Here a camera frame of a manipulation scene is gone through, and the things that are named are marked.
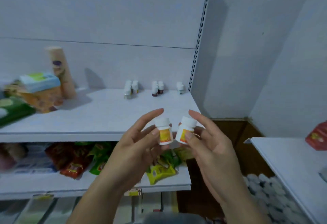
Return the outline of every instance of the white shelf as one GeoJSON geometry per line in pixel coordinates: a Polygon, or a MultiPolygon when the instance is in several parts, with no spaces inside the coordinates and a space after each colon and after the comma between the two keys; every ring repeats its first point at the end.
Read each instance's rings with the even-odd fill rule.
{"type": "Polygon", "coordinates": [[[308,218],[326,223],[327,183],[318,172],[327,166],[327,151],[315,151],[304,139],[250,140],[308,218]]]}
{"type": "Polygon", "coordinates": [[[173,131],[188,110],[199,111],[192,95],[166,90],[152,97],[142,90],[124,99],[123,89],[79,89],[76,99],[66,100],[60,110],[35,114],[0,129],[2,142],[117,141],[143,114],[164,108],[173,131]]]}
{"type": "MultiPolygon", "coordinates": [[[[54,194],[55,197],[82,196],[91,185],[95,175],[86,171],[81,179],[74,180],[59,173],[51,174],[24,174],[0,176],[0,200],[27,199],[35,194],[54,194]]],[[[180,166],[178,174],[150,185],[146,174],[141,182],[135,185],[142,192],[162,192],[190,190],[191,179],[187,167],[180,166]]]]}

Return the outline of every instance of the finger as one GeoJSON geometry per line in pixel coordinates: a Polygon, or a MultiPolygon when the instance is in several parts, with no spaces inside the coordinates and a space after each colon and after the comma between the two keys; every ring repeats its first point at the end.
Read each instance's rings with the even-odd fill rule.
{"type": "Polygon", "coordinates": [[[201,158],[205,158],[211,155],[211,151],[209,150],[209,148],[207,148],[206,145],[197,137],[195,137],[194,134],[192,134],[191,132],[186,132],[185,138],[189,146],[193,150],[195,150],[195,152],[201,158]]]}
{"type": "Polygon", "coordinates": [[[159,130],[155,128],[143,139],[135,143],[135,149],[137,152],[144,152],[147,148],[153,148],[159,142],[159,130]]]}
{"type": "Polygon", "coordinates": [[[210,135],[214,136],[220,133],[223,134],[223,132],[217,127],[217,125],[209,118],[205,117],[204,115],[201,115],[199,112],[196,112],[194,110],[189,110],[188,113],[192,118],[201,123],[210,135]]]}
{"type": "Polygon", "coordinates": [[[154,130],[156,128],[156,126],[153,124],[150,127],[147,127],[145,130],[141,131],[140,133],[138,133],[136,135],[136,137],[132,137],[134,142],[137,142],[141,139],[143,139],[143,137],[145,137],[147,134],[149,134],[152,130],[154,130]]]}
{"type": "Polygon", "coordinates": [[[147,125],[149,121],[156,118],[157,116],[161,115],[163,113],[163,109],[157,109],[150,111],[144,115],[142,115],[134,124],[132,127],[129,128],[127,133],[136,133],[141,132],[141,130],[147,125]]]}
{"type": "Polygon", "coordinates": [[[198,136],[200,136],[201,138],[203,138],[205,140],[209,140],[210,138],[212,138],[212,136],[209,134],[208,131],[206,131],[205,128],[199,127],[199,126],[196,126],[194,128],[194,134],[197,134],[198,136]]]}

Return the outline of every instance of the orange label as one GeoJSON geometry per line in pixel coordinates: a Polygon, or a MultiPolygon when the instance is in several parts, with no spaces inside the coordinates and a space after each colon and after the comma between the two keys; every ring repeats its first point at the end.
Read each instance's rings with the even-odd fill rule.
{"type": "Polygon", "coordinates": [[[189,131],[189,130],[183,129],[183,132],[182,132],[182,135],[181,135],[180,141],[185,142],[185,143],[187,143],[187,140],[186,140],[186,138],[185,138],[185,134],[186,134],[186,132],[194,133],[194,131],[189,131]]]}
{"type": "Polygon", "coordinates": [[[160,142],[171,141],[169,129],[160,130],[159,133],[160,133],[160,142]]]}

